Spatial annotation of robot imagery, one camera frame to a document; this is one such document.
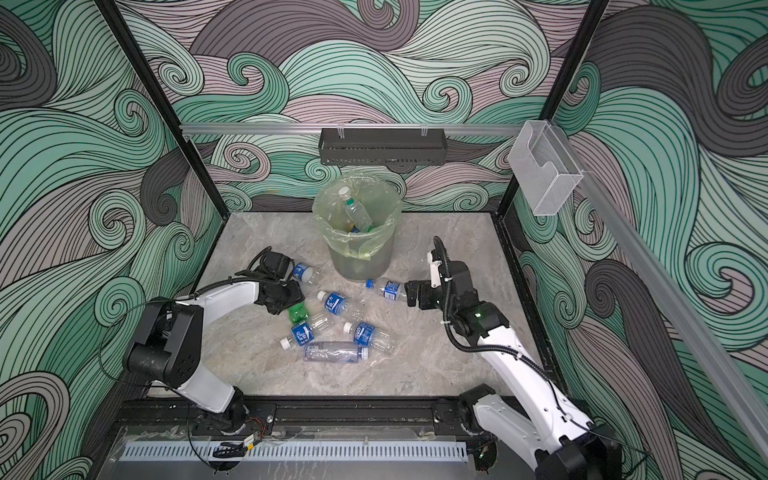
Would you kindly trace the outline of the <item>green Sprite bottle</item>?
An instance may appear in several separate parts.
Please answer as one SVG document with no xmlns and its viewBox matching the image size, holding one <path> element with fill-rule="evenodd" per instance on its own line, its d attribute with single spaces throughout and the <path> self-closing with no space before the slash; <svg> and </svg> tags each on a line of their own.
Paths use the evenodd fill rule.
<svg viewBox="0 0 768 480">
<path fill-rule="evenodd" d="M 288 309 L 288 315 L 293 325 L 301 324 L 311 317 L 311 313 L 304 302 L 291 306 Z"/>
</svg>

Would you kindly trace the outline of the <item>clear bottle green white label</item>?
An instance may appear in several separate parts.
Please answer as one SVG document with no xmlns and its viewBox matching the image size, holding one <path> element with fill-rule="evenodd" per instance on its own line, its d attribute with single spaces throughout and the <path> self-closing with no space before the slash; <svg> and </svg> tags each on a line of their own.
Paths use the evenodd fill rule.
<svg viewBox="0 0 768 480">
<path fill-rule="evenodd" d="M 338 195 L 342 200 L 345 212 L 354 225 L 354 229 L 356 231 L 370 232 L 375 228 L 373 220 L 368 211 L 359 201 L 353 198 L 349 187 L 341 187 L 338 190 Z"/>
</svg>

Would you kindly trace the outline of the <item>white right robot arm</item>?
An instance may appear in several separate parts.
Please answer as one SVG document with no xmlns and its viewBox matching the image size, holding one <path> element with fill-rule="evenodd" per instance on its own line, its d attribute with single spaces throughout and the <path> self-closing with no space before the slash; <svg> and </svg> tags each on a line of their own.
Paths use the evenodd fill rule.
<svg viewBox="0 0 768 480">
<path fill-rule="evenodd" d="M 465 403 L 474 428 L 503 442 L 538 479 L 621 478 L 623 448 L 613 431 L 595 426 L 553 384 L 496 305 L 452 281 L 410 281 L 405 290 L 409 306 L 440 310 L 451 344 L 480 355 L 519 403 L 511 407 L 486 387 L 470 390 Z"/>
</svg>

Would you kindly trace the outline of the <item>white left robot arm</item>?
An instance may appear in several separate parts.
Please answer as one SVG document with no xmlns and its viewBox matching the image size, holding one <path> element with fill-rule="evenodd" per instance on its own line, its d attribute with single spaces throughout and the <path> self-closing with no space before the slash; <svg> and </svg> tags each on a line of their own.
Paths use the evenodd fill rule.
<svg viewBox="0 0 768 480">
<path fill-rule="evenodd" d="M 304 300 L 295 280 L 248 276 L 215 282 L 183 299 L 157 297 L 144 307 L 127 344 L 123 367 L 178 392 L 207 412 L 223 414 L 236 404 L 236 388 L 202 363 L 204 329 L 247 305 L 278 315 Z"/>
</svg>

